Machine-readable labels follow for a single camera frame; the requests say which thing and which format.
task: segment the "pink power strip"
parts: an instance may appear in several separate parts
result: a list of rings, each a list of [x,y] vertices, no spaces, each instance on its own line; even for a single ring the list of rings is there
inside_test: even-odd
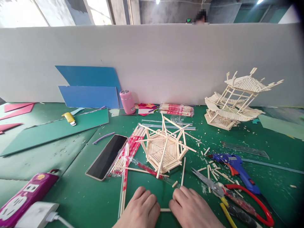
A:
[[[14,227],[33,203],[43,199],[58,178],[51,173],[36,174],[0,209],[0,227]]]

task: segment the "blue foam board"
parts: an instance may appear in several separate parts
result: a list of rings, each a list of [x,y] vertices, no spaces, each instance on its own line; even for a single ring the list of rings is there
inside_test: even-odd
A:
[[[58,88],[70,108],[119,108],[116,87],[60,85]]]
[[[123,108],[118,76],[113,67],[55,66],[70,86],[112,86],[117,89],[119,107]]]

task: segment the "power plug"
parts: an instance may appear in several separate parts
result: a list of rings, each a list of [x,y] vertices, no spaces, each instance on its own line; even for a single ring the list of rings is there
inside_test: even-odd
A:
[[[15,228],[44,228],[47,225],[47,217],[55,212],[59,204],[36,202],[19,219]]]

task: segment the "white partition board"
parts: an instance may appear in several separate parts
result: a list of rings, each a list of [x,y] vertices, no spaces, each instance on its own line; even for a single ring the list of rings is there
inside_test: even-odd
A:
[[[0,97],[7,102],[64,102],[68,85],[55,65],[114,67],[136,103],[205,104],[226,73],[265,84],[251,106],[304,106],[298,24],[160,24],[0,29]]]

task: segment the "white cable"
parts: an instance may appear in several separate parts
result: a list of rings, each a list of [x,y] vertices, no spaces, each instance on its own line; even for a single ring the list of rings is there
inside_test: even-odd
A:
[[[74,228],[74,226],[72,226],[71,224],[69,224],[64,218],[62,217],[58,217],[58,220],[61,221],[63,223],[63,225],[65,225],[68,228]]]
[[[47,222],[52,222],[54,220],[59,220],[62,222],[63,225],[65,225],[68,228],[74,228],[71,224],[69,224],[64,218],[60,217],[58,215],[58,212],[51,212],[48,217],[46,218]]]

